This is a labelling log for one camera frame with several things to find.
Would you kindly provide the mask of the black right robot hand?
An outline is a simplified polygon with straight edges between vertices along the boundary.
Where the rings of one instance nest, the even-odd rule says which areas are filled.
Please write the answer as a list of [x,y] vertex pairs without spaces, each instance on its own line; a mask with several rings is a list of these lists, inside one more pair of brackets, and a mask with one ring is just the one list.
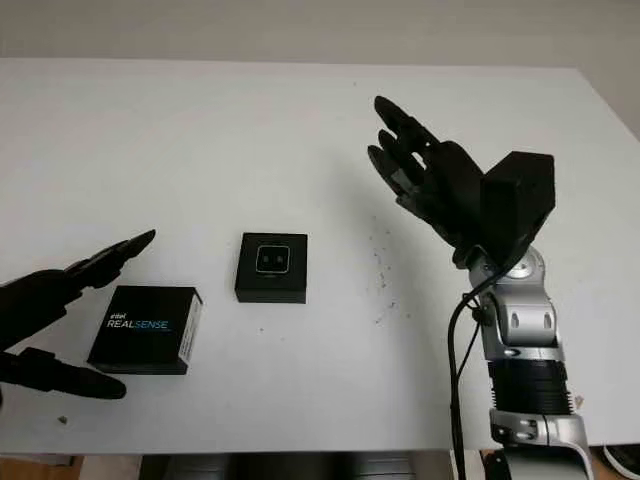
[[438,139],[390,99],[376,96],[374,109],[385,128],[367,154],[398,205],[456,250],[480,245],[482,170],[459,144]]

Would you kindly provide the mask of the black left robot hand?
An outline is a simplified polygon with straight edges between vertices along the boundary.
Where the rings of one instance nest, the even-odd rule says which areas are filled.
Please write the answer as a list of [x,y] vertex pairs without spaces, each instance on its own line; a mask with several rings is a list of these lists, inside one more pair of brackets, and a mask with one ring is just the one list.
[[28,347],[8,350],[67,314],[67,306],[87,288],[113,282],[125,263],[154,239],[154,229],[111,245],[65,269],[45,269],[1,285],[1,382],[29,389],[57,391],[85,398],[119,400],[121,381],[86,367],[64,363],[49,351]]

